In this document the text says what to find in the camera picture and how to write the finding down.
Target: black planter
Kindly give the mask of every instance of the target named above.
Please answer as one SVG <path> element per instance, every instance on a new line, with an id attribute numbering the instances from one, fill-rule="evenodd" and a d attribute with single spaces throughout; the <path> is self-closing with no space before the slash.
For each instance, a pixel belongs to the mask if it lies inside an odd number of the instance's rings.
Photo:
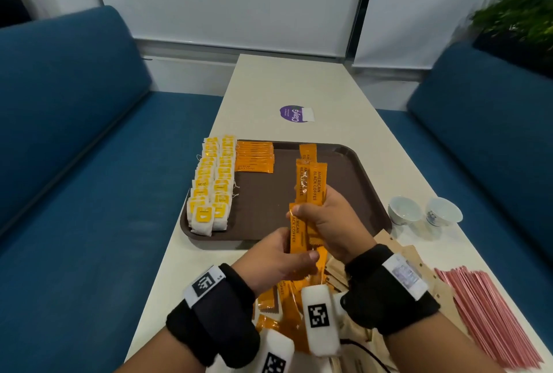
<path id="1" fill-rule="evenodd" d="M 553 48 L 518 40 L 513 33 L 480 33 L 474 48 L 553 78 Z"/>
<path id="2" fill-rule="evenodd" d="M 0 27 L 27 21 L 31 21 L 31 17 L 21 0 L 0 0 Z"/>

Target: round sticker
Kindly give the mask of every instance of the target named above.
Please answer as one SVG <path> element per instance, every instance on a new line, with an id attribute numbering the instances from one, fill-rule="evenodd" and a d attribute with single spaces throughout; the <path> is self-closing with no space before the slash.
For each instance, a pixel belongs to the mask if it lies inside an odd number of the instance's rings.
<path id="1" fill-rule="evenodd" d="M 280 116 L 288 121 L 293 123 L 305 123 L 305 120 L 302 118 L 302 112 L 300 105 L 287 105 L 280 109 Z"/>

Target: tabletop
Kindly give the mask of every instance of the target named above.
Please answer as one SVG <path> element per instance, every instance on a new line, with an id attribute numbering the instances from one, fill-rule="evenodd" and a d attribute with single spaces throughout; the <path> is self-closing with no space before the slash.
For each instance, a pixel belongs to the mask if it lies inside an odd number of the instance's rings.
<path id="1" fill-rule="evenodd" d="M 315 120 L 288 121 L 280 115 L 280 108 L 287 105 L 313 109 Z M 395 195 L 410 197 L 421 208 L 436 196 L 341 64 L 240 55 L 211 130 L 212 136 L 222 134 L 234 134 L 239 139 L 348 146 L 359 157 L 384 207 Z M 190 240 L 178 220 L 175 222 L 127 358 L 162 328 L 167 314 L 181 301 L 184 288 L 194 278 L 210 265 L 231 264 L 245 251 L 241 243 Z M 428 223 L 420 222 L 412 228 L 396 227 L 393 235 L 402 245 L 415 245 L 430 267 L 450 270 L 465 265 L 470 270 L 488 272 L 542 356 L 542 371 L 553 372 L 551 353 L 459 226 L 432 230 Z"/>

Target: hand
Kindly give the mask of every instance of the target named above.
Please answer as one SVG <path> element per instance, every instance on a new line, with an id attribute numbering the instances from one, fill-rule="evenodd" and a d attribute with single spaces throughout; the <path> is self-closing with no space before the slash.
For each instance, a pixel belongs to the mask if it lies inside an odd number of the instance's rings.
<path id="1" fill-rule="evenodd" d="M 377 244 L 343 195 L 330 186 L 326 186 L 326 199 L 322 206 L 298 204 L 292 213 L 313 223 L 325 240 L 328 252 L 344 264 Z"/>
<path id="2" fill-rule="evenodd" d="M 286 254 L 290 229 L 279 228 L 255 244 L 232 268 L 256 297 L 282 280 L 301 280 L 317 272 L 317 251 Z"/>

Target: qr code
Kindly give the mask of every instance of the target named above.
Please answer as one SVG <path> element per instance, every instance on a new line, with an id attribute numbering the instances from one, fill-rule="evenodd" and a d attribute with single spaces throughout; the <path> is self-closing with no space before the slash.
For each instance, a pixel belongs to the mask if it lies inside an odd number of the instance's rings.
<path id="1" fill-rule="evenodd" d="M 263 373 L 283 373 L 286 366 L 286 360 L 272 353 L 267 354 L 265 364 L 263 365 Z"/>
<path id="2" fill-rule="evenodd" d="M 308 313 L 311 328 L 330 326 L 330 321 L 328 320 L 328 312 L 324 303 L 321 303 L 320 305 L 308 306 Z"/>
<path id="3" fill-rule="evenodd" d="M 203 276 L 201 276 L 192 284 L 192 288 L 196 292 L 197 297 L 200 297 L 202 294 L 211 289 L 214 284 L 215 281 L 213 280 L 213 277 L 211 277 L 211 274 L 206 272 Z"/>
<path id="4" fill-rule="evenodd" d="M 418 275 L 408 265 L 399 265 L 391 273 L 408 289 L 419 280 Z"/>

